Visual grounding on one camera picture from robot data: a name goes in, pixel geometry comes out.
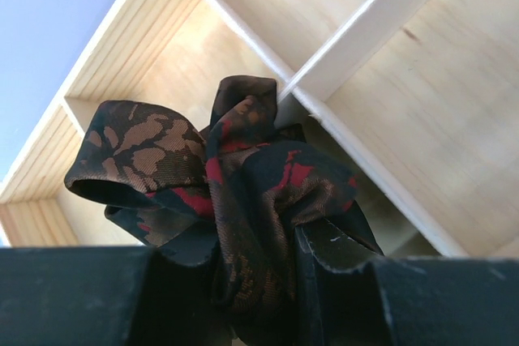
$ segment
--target shelf divider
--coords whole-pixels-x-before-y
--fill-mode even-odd
[[[299,86],[327,100],[427,0],[366,0],[337,32],[302,66],[285,87]]]
[[[224,20],[227,26],[244,40],[258,57],[285,83],[288,83],[294,71],[256,34],[245,21],[224,1],[204,0]]]
[[[62,99],[62,107],[72,121],[74,128],[83,138],[88,126],[90,126],[94,113],[96,113],[99,107],[99,103],[65,96]]]

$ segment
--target wooden shelf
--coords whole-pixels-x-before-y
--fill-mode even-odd
[[[77,236],[55,199],[0,205],[7,241],[13,246],[74,246]]]
[[[518,256],[518,17],[519,0],[117,0],[2,184],[6,235],[41,243],[28,210],[49,198],[76,243],[135,244],[62,187],[99,102],[201,128],[220,80],[249,74],[279,80],[278,125],[317,119],[387,253]]]
[[[519,0],[430,0],[326,100],[443,254],[519,234],[518,17]]]

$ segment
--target fabric fold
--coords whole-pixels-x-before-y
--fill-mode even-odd
[[[295,303],[294,227],[347,217],[356,194],[344,165],[307,144],[301,126],[277,130],[276,115],[276,81],[245,75],[221,81],[201,132],[165,107],[109,100],[65,185],[107,204],[106,216],[147,245],[174,239],[186,220],[215,223],[213,300],[265,323]],[[365,220],[348,225],[354,240],[381,253]]]

